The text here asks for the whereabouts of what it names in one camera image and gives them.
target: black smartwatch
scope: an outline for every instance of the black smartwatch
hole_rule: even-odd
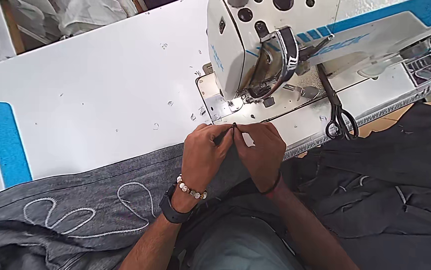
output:
[[[180,224],[186,222],[190,218],[194,209],[188,213],[179,213],[172,207],[170,200],[172,199],[172,195],[174,194],[176,187],[177,182],[169,187],[169,189],[165,192],[164,197],[162,197],[159,207],[162,209],[165,218],[170,223]]]

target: black scissors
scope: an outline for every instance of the black scissors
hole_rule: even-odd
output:
[[[317,70],[319,71],[320,82],[327,93],[329,102],[331,103],[331,120],[325,127],[325,134],[331,139],[346,138],[347,140],[355,140],[359,136],[359,128],[357,127],[356,120],[351,114],[349,114],[349,112],[342,108],[342,103],[340,102],[337,93],[332,88],[332,85],[329,83],[322,64],[317,65]],[[350,124],[354,128],[353,135],[345,125],[345,120],[342,115],[345,115],[347,119],[349,119]]]

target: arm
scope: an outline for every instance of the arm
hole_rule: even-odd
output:
[[[199,125],[187,136],[182,157],[182,179],[193,190],[202,193],[232,145],[233,129],[224,136],[220,145],[213,139],[232,125]],[[176,188],[172,195],[172,207],[180,213],[188,213],[200,200]],[[181,224],[170,223],[164,216],[149,226],[134,248],[122,262],[120,270],[165,270],[170,261]]]
[[[337,240],[320,221],[280,181],[272,201],[279,207],[292,240],[300,254],[314,269],[358,269]]]
[[[260,192],[275,184],[286,145],[271,123],[237,125],[234,142],[242,163]],[[242,133],[248,133],[254,145],[247,147]],[[270,194],[278,206],[292,239],[305,262],[314,269],[358,269],[336,239],[287,188],[284,181]]]

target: white drawstring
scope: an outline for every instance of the white drawstring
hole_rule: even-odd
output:
[[[143,189],[145,189],[147,191],[147,193],[149,194],[149,198],[151,200],[151,213],[152,213],[152,216],[155,218],[153,198],[152,198],[152,193],[150,192],[150,190],[146,186],[144,186],[144,184],[142,184],[140,182],[128,182],[128,183],[123,184],[122,186],[120,186],[117,189],[117,198],[123,204],[123,206],[125,206],[127,209],[129,209],[129,211],[131,211],[132,213],[134,213],[138,218],[140,218],[140,219],[142,219],[142,220],[144,220],[144,221],[147,222],[144,226],[139,227],[139,228],[127,229],[127,230],[118,230],[118,231],[117,230],[113,230],[113,231],[108,231],[108,232],[105,232],[105,233],[94,234],[94,235],[86,235],[86,236],[69,235],[68,237],[71,237],[71,238],[94,238],[94,237],[108,236],[108,235],[112,235],[112,234],[114,235],[114,234],[117,234],[117,233],[118,234],[132,233],[132,232],[136,232],[136,231],[140,231],[140,230],[145,229],[150,224],[149,220],[147,218],[141,217],[138,213],[136,213],[134,211],[134,209],[132,209],[128,205],[128,203],[130,203],[129,201],[123,200],[120,197],[120,191],[122,190],[122,188],[127,187],[129,185],[138,185],[138,186],[141,186]],[[93,209],[93,208],[90,208],[90,207],[81,207],[81,208],[78,208],[78,209],[75,209],[75,210],[72,210],[72,211],[68,212],[62,218],[60,218],[59,220],[57,220],[54,224],[52,224],[51,226],[49,226],[49,221],[50,221],[50,217],[52,215],[52,212],[57,207],[57,200],[55,200],[54,198],[51,198],[51,197],[44,197],[44,198],[40,198],[40,199],[33,200],[33,201],[29,202],[23,208],[24,218],[28,222],[30,222],[31,224],[33,224],[33,225],[36,225],[36,224],[35,224],[35,222],[32,219],[30,219],[28,217],[28,215],[27,215],[27,207],[29,205],[33,204],[33,203],[40,202],[40,201],[50,201],[50,202],[52,202],[52,206],[50,207],[49,212],[47,213],[47,216],[45,217],[45,223],[44,223],[45,227],[49,228],[49,229],[53,229],[58,224],[60,224],[65,218],[67,218],[68,216],[70,216],[71,214],[74,214],[76,212],[79,212],[79,211],[90,211],[90,212],[92,212],[92,215],[90,216],[90,218],[86,219],[85,221],[83,221],[82,223],[78,224],[77,226],[75,226],[74,228],[72,228],[72,229],[70,229],[68,231],[61,232],[60,233],[61,235],[66,235],[66,234],[74,232],[75,230],[78,230],[80,227],[82,227],[83,225],[85,225],[86,223],[88,223],[89,221],[91,221],[95,217],[95,214],[97,213],[97,211],[95,209]]]
[[[362,181],[364,180],[364,179],[366,179],[368,176],[366,175],[366,176],[362,176],[361,178],[360,178],[360,180],[359,180],[359,185],[360,186],[362,186]]]
[[[402,199],[402,202],[405,204],[407,201],[405,200],[404,194],[402,193],[402,190],[398,186],[395,186],[395,189],[397,189],[397,192],[399,193],[400,198]]]

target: blue stripe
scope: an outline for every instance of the blue stripe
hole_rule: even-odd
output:
[[[327,36],[329,36],[330,34],[331,34],[331,32],[329,32],[329,29],[327,29],[327,27],[319,27],[319,28],[317,28],[317,30],[319,31],[319,33],[323,36],[323,37],[327,37]]]
[[[315,40],[320,39],[320,35],[319,33],[317,33],[317,31],[315,31],[314,29],[312,30],[308,30],[307,33]]]
[[[247,52],[247,53],[252,54],[252,55],[253,55],[253,56],[255,56],[255,57],[259,57],[257,54],[255,54],[255,53],[253,53],[253,52],[251,52],[251,51],[249,51],[249,50],[246,50],[246,52]]]
[[[304,33],[297,34],[297,36],[304,42],[310,42],[310,40]]]
[[[425,24],[427,27],[431,27],[431,1],[428,0],[408,0],[343,21],[335,22],[327,25],[327,27],[332,30],[332,33],[335,34],[405,11],[410,11],[419,20],[421,20],[423,24]]]
[[[12,107],[0,102],[0,170],[5,188],[32,181]]]
[[[278,51],[278,52],[280,52],[280,50],[279,50],[279,48],[277,48],[276,46],[273,46],[270,42],[268,42],[267,43],[267,45],[269,46],[269,47],[271,47],[274,51]]]

